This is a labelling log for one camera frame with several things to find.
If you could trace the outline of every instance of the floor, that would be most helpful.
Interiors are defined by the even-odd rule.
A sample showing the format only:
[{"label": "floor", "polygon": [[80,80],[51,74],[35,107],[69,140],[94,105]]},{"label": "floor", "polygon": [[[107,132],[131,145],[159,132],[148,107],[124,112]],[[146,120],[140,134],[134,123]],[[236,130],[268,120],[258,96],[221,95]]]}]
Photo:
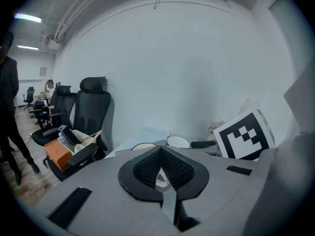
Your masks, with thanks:
[{"label": "floor", "polygon": [[[19,108],[22,113],[16,116],[16,122],[20,135],[25,144],[28,146],[31,156],[40,169],[40,173],[35,174],[30,165],[27,164],[25,158],[20,152],[13,152],[15,160],[22,171],[22,183],[18,186],[15,183],[14,172],[10,169],[8,163],[2,165],[2,171],[15,197],[20,198],[31,206],[35,206],[37,202],[49,191],[50,188],[56,186],[60,181],[52,173],[50,168],[45,167],[42,160],[46,153],[42,146],[36,144],[28,135],[36,130],[39,130],[39,125],[35,124],[35,118],[30,118],[27,110],[23,111],[24,107]],[[10,141],[11,146],[18,150],[17,147]]]}]

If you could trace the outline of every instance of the fluorescent light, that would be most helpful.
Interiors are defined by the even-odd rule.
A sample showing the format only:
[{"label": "fluorescent light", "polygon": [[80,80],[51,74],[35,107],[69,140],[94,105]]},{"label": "fluorescent light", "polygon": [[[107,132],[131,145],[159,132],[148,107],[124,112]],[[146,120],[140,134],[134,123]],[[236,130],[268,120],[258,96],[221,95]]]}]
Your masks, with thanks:
[{"label": "fluorescent light", "polygon": [[30,15],[26,15],[26,14],[17,13],[17,14],[15,14],[14,18],[26,19],[26,20],[31,20],[31,21],[34,21],[34,22],[41,23],[41,18],[33,17],[33,16],[30,16]]},{"label": "fluorescent light", "polygon": [[31,50],[38,50],[37,47],[23,46],[23,45],[18,45],[18,48],[25,48],[25,49],[31,49]]}]

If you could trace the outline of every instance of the person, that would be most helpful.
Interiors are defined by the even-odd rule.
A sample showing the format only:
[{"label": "person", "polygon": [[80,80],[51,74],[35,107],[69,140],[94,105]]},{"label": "person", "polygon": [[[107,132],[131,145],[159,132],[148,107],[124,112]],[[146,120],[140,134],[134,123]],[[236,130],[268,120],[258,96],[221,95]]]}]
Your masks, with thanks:
[{"label": "person", "polygon": [[9,138],[19,148],[34,172],[39,173],[38,166],[34,163],[30,151],[19,134],[15,121],[13,99],[19,91],[17,62],[7,56],[12,45],[13,33],[7,32],[3,38],[0,49],[0,148],[11,169],[15,173],[17,185],[21,184],[22,173],[10,150]]},{"label": "person", "polygon": [[48,81],[46,81],[44,93],[49,93],[49,91],[50,91],[50,88],[48,88]]},{"label": "person", "polygon": [[54,81],[53,80],[48,80],[47,81],[47,86],[50,89],[50,91],[45,93],[45,96],[48,99],[48,101],[50,102],[51,98],[53,97],[54,91],[55,91]]}]

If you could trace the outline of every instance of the office chair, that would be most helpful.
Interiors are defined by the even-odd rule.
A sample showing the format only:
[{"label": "office chair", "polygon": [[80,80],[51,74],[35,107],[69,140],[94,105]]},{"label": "office chair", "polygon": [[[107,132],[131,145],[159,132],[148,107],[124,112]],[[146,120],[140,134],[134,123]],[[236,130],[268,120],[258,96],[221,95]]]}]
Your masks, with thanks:
[{"label": "office chair", "polygon": [[[73,129],[87,135],[92,135],[102,129],[111,101],[110,93],[103,90],[105,83],[105,77],[90,77],[81,81],[81,90],[78,91],[75,100]],[[51,132],[53,131],[48,131],[44,135],[50,135]],[[104,151],[107,151],[107,147],[99,136],[96,144],[90,144],[68,159],[70,167],[65,172],[62,172],[49,158],[47,161],[52,172],[60,181],[63,181],[91,162],[103,159],[106,156]]]},{"label": "office chair", "polygon": [[75,96],[76,96],[75,93],[70,92],[70,87],[71,86],[60,86],[54,92],[54,95],[56,95],[54,99],[55,101],[54,112],[56,112],[57,114],[49,115],[49,117],[52,118],[52,123],[51,123],[52,125],[47,125],[45,127],[42,127],[41,117],[39,116],[40,113],[43,113],[44,111],[48,111],[48,107],[32,111],[32,113],[35,113],[36,118],[38,119],[38,122],[40,123],[40,126],[41,126],[41,129],[35,131],[31,135],[34,142],[36,142],[38,145],[44,146],[58,137],[58,132],[44,136],[45,132],[52,129],[56,129],[62,124],[65,124],[65,125],[70,124],[69,117],[70,117],[70,113],[74,105]]},{"label": "office chair", "polygon": [[30,110],[30,107],[32,107],[32,102],[34,101],[33,95],[34,95],[34,87],[29,87],[27,91],[27,97],[25,99],[25,94],[23,94],[23,101],[27,103],[27,106],[25,108],[28,108]]},{"label": "office chair", "polygon": [[32,111],[29,111],[31,113],[30,118],[37,118],[36,124],[39,124],[40,128],[43,128],[43,123],[47,122],[47,124],[50,124],[50,118],[49,115],[51,114],[51,111],[53,107],[56,104],[57,101],[57,88],[55,89],[55,92],[50,100],[50,103],[47,100],[47,106],[45,106],[43,101],[35,101],[34,108]]}]

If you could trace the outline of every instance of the orange box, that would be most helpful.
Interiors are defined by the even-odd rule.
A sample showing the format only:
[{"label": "orange box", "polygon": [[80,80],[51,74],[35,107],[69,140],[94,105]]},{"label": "orange box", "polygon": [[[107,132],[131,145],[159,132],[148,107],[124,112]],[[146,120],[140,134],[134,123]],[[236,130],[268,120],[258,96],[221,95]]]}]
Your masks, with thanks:
[{"label": "orange box", "polygon": [[72,156],[70,151],[62,146],[57,140],[53,140],[44,146],[49,158],[62,171],[68,164],[68,159]]}]

